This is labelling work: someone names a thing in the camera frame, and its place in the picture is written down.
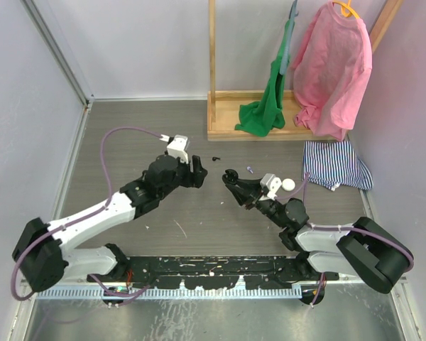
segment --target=pink shirt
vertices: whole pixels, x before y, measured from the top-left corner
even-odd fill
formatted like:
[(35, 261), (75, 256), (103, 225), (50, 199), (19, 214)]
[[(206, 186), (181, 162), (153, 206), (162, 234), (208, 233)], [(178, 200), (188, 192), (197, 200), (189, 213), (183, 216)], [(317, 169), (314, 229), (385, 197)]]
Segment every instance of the pink shirt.
[(372, 69), (372, 51), (361, 19), (345, 18), (329, 1), (312, 20), (291, 68), (302, 110), (297, 125), (315, 136), (343, 140), (354, 128)]

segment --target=wooden rack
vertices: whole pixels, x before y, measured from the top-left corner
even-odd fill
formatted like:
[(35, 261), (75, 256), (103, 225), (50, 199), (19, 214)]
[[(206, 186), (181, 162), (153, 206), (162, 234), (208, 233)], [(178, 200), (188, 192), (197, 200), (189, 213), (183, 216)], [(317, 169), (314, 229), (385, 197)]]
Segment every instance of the wooden rack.
[[(209, 42), (210, 42), (210, 91), (207, 102), (207, 137), (209, 141), (294, 141), (294, 140), (325, 140), (326, 137), (313, 136), (309, 129), (296, 126), (293, 118), (300, 111), (291, 90), (284, 91), (283, 115), (285, 126), (272, 129), (267, 137), (257, 137), (245, 131), (235, 130), (239, 123), (239, 108), (262, 98), (263, 90), (256, 91), (216, 91), (216, 4), (209, 0)], [(403, 0), (387, 0), (369, 38), (372, 52), (377, 49), (391, 21), (398, 12)]]

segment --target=striped cloth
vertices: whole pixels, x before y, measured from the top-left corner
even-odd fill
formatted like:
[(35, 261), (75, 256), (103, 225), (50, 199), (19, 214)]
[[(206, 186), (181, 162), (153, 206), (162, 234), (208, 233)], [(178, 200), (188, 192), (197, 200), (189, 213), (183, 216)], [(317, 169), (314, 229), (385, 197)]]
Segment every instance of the striped cloth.
[(311, 183), (330, 190), (340, 185), (370, 190), (373, 185), (369, 169), (356, 156), (350, 141), (332, 144), (305, 141), (302, 171), (303, 175), (310, 174)]

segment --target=wooden base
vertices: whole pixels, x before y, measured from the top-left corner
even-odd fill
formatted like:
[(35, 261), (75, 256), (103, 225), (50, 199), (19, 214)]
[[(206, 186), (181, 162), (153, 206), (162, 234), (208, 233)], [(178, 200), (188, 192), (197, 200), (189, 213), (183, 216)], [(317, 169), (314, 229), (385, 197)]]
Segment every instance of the wooden base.
[(284, 91), (283, 114), (285, 126), (270, 131), (266, 137), (254, 136), (245, 131), (235, 130), (239, 123), (239, 108), (261, 100), (263, 91), (216, 91), (216, 117), (212, 115), (211, 93), (208, 92), (207, 136), (209, 141), (299, 141), (325, 140), (327, 136), (313, 136), (309, 129), (296, 126), (293, 118), (300, 111), (300, 106), (290, 90)]

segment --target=green cloth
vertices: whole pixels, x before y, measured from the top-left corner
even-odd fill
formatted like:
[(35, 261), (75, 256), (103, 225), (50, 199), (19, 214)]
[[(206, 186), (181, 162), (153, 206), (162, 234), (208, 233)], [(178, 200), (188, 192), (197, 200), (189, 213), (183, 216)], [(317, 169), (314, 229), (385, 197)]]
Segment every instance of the green cloth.
[(279, 69), (281, 60), (283, 59), (285, 36), (288, 31), (289, 22), (287, 21), (285, 24), (283, 42), (279, 47), (276, 59), (271, 63), (270, 79), (263, 93), (262, 100), (240, 106), (240, 124), (235, 126), (235, 130), (243, 130), (264, 137), (268, 135), (273, 127), (278, 129), (284, 127), (283, 95), (285, 75), (281, 75)]

